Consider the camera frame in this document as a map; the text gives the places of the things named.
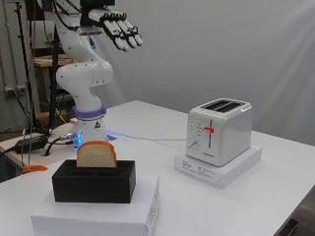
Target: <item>white box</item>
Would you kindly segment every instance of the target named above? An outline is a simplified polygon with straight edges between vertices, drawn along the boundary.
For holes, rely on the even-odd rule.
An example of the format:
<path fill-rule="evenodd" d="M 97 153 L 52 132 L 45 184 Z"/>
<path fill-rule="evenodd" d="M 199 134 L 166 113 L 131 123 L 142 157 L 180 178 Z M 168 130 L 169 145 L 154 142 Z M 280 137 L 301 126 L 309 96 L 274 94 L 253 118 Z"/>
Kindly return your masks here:
<path fill-rule="evenodd" d="M 218 167 L 187 156 L 182 151 L 175 156 L 175 169 L 222 189 L 259 162 L 261 155 L 262 148 L 252 146 L 226 165 Z"/>
<path fill-rule="evenodd" d="M 158 209 L 158 177 L 143 176 L 129 205 L 56 203 L 51 193 L 31 223 L 35 236 L 153 236 Z"/>

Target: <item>table surface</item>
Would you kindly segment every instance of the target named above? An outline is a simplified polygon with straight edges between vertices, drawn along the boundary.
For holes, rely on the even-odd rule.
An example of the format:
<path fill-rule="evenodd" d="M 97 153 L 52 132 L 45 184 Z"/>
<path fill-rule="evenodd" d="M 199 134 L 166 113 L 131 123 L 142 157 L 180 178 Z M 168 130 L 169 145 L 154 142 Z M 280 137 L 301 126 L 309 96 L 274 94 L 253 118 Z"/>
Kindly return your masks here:
<path fill-rule="evenodd" d="M 140 101 L 112 107 L 105 116 L 107 130 L 151 140 L 185 139 L 186 123 L 187 114 Z M 223 190 L 174 170 L 174 155 L 185 142 L 117 137 L 118 159 L 136 160 L 137 175 L 160 177 L 156 236 L 274 235 L 315 183 L 315 147 L 257 132 L 252 144 L 263 147 L 262 161 Z M 0 185 L 0 235 L 32 235 L 30 215 L 51 193 L 51 175 L 61 163 Z"/>

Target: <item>orange object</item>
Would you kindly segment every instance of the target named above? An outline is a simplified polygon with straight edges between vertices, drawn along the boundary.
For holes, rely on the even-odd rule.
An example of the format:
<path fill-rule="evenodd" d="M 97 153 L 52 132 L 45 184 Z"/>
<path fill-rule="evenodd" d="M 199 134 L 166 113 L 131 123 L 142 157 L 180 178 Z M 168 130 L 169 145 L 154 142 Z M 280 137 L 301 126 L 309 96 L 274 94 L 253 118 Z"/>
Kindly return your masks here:
<path fill-rule="evenodd" d="M 35 171 L 46 171 L 48 168 L 43 165 L 26 165 L 23 168 L 23 173 L 31 173 Z"/>
<path fill-rule="evenodd" d="M 211 126 L 206 126 L 206 127 L 204 128 L 204 130 L 205 130 L 205 131 L 208 131 L 209 133 L 213 133 L 213 132 L 215 131 L 215 129 L 212 128 Z"/>
<path fill-rule="evenodd" d="M 81 145 L 78 149 L 77 154 L 79 154 L 80 150 L 83 149 L 86 146 L 93 146 L 93 145 L 102 145 L 102 146 L 106 146 L 107 148 L 109 148 L 111 150 L 111 153 L 113 155 L 114 161 L 115 161 L 115 166 L 117 167 L 117 158 L 116 158 L 116 151 L 115 151 L 115 147 L 110 144 L 109 142 L 106 141 L 90 141 L 90 142 L 86 142 L 83 145 Z"/>

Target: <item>toaster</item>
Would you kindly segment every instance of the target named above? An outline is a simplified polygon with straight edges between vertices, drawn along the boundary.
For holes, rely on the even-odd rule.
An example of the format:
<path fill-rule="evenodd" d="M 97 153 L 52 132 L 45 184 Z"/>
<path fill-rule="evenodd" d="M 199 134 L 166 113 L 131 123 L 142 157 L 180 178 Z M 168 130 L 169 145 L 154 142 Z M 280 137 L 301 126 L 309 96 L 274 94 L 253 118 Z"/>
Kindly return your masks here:
<path fill-rule="evenodd" d="M 220 98 L 188 115 L 186 154 L 223 166 L 251 147 L 252 106 Z"/>

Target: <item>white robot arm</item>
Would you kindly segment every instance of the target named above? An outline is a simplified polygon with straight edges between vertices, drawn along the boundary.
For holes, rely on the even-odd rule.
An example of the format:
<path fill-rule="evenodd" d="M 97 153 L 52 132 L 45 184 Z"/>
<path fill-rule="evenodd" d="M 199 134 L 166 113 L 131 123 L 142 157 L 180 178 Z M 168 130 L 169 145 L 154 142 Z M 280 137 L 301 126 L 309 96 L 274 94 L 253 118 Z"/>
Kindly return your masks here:
<path fill-rule="evenodd" d="M 91 94 L 90 88 L 110 82 L 113 71 L 110 64 L 95 53 L 95 38 L 106 34 L 119 50 L 128 51 L 130 47 L 143 44 L 138 28 L 127 21 L 125 13 L 107 8 L 114 5 L 114 0 L 37 1 L 44 11 L 53 10 L 51 15 L 63 49 L 76 61 L 57 71 L 57 82 L 76 103 L 78 125 L 73 132 L 78 137 L 77 147 L 90 141 L 106 141 L 102 123 L 105 108 L 100 99 Z"/>

